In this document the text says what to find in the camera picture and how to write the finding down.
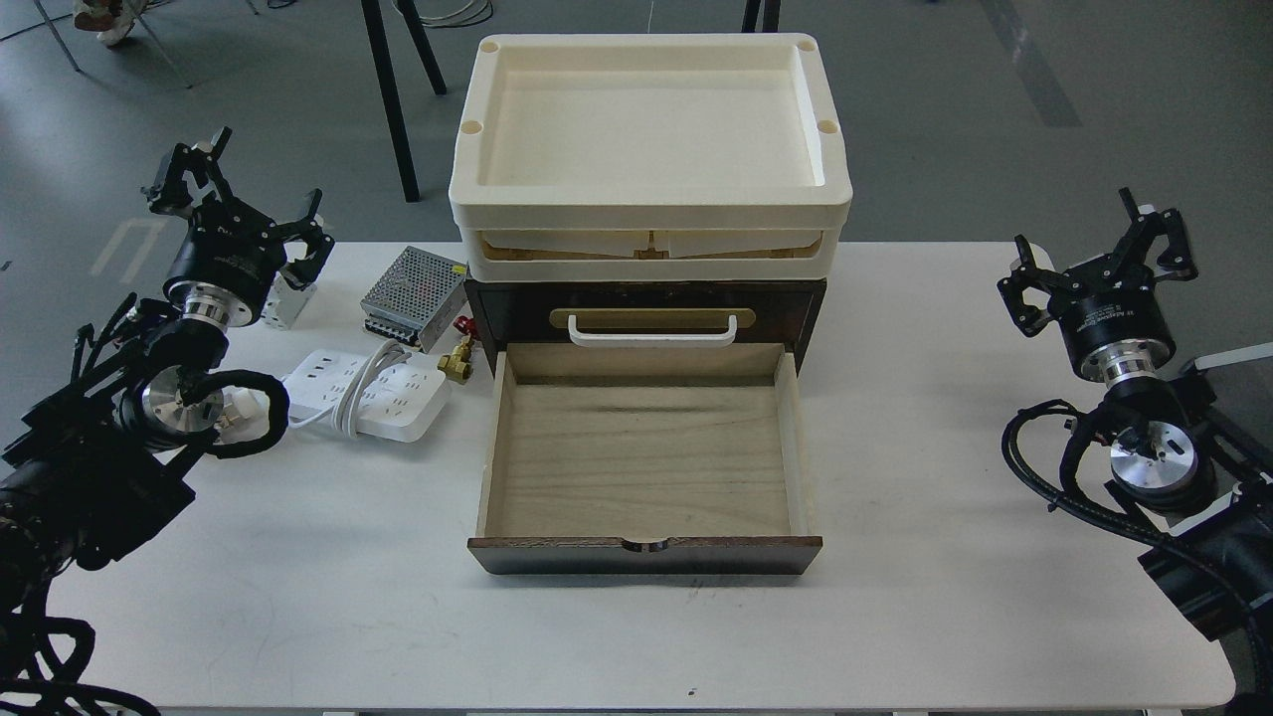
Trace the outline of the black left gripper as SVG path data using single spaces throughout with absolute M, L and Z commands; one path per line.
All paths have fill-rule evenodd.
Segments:
M 173 304 L 183 304 L 197 284 L 214 285 L 233 296 L 241 308 L 230 311 L 232 326 L 258 322 L 274 274 L 281 268 L 283 282 L 292 289 L 304 290 L 318 280 L 335 241 L 318 220 L 322 190 L 306 195 L 303 217 L 283 224 L 238 199 L 232 199 L 227 177 L 219 167 L 227 150 L 232 127 L 223 126 L 211 141 L 195 147 L 178 141 L 162 159 L 154 183 L 141 194 L 146 209 L 157 217 L 188 219 L 185 245 L 164 282 L 164 296 Z M 199 189 L 214 187 L 197 205 L 188 190 L 186 176 L 193 177 Z M 264 232 L 272 226 L 272 242 Z M 300 242 L 306 254 L 285 262 L 281 245 Z

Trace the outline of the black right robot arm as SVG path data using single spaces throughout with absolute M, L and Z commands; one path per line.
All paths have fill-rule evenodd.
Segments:
M 1270 712 L 1270 445 L 1220 412 L 1214 369 L 1270 358 L 1263 343 L 1200 355 L 1174 378 L 1178 345 L 1155 290 L 1197 278 L 1175 208 L 1119 191 L 1129 226 L 1108 254 L 1063 271 L 1041 268 L 1029 240 L 999 280 L 1009 319 L 1027 338 L 1057 324 L 1072 372 L 1101 383 L 1091 412 L 1062 399 L 1018 409 L 1001 457 L 1046 508 L 1146 545 L 1141 567 L 1204 634 L 1244 634 L 1254 687 L 1227 715 Z

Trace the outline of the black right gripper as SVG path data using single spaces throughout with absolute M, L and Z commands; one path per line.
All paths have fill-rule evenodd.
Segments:
M 1181 211 L 1142 211 L 1128 187 L 1119 190 L 1119 197 L 1129 228 L 1100 266 L 1086 262 L 1063 273 L 1037 268 L 1029 240 L 1017 234 L 1017 262 L 999 282 L 1015 327 L 1032 338 L 1055 319 L 1073 373 L 1091 382 L 1102 380 L 1094 354 L 1116 343 L 1146 345 L 1152 366 L 1164 367 L 1175 354 L 1175 341 L 1152 289 L 1158 282 L 1197 278 Z M 1053 297 L 1053 313 L 1027 303 L 1023 292 L 1029 289 Z

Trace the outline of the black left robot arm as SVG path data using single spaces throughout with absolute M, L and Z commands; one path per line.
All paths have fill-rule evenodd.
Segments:
M 236 326 L 255 324 L 274 282 L 313 285 L 334 242 L 306 195 L 303 217 L 278 222 L 232 192 L 220 171 L 230 127 L 211 141 L 179 141 L 162 161 L 146 205 L 188 231 L 159 299 L 127 296 L 101 331 L 76 338 L 70 382 L 24 417 L 28 431 L 3 457 L 4 713 L 140 715 L 145 699 L 81 682 L 94 629 L 48 617 L 51 581 L 69 564 L 90 571 L 122 559 L 192 503 L 187 471 L 209 454 L 272 448 L 289 422 L 281 381 L 222 369 Z

